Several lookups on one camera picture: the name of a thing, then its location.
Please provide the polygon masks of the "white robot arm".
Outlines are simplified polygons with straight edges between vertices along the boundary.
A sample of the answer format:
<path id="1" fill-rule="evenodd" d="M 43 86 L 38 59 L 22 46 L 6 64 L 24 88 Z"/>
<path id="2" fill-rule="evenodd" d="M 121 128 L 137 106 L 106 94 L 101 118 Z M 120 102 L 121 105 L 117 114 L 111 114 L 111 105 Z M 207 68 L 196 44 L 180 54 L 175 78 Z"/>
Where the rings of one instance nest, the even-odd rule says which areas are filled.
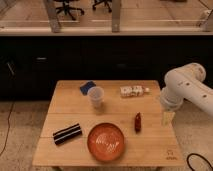
<path id="1" fill-rule="evenodd" d="M 166 126 L 174 118 L 175 111 L 188 100 L 207 114 L 213 116 L 213 89 L 203 81 L 206 70 L 199 63 L 190 63 L 168 71 L 164 76 L 159 101 L 163 107 L 162 125 Z"/>

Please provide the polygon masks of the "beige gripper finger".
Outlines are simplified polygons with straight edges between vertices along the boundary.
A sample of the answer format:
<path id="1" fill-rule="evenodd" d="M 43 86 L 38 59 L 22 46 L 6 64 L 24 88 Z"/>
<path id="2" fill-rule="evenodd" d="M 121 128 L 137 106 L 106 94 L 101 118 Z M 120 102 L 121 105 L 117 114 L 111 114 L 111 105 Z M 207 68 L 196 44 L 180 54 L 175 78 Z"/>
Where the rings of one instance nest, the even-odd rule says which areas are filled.
<path id="1" fill-rule="evenodd" d="M 162 125 L 163 126 L 169 125 L 172 122 L 174 116 L 175 116 L 174 111 L 165 111 L 162 117 Z"/>

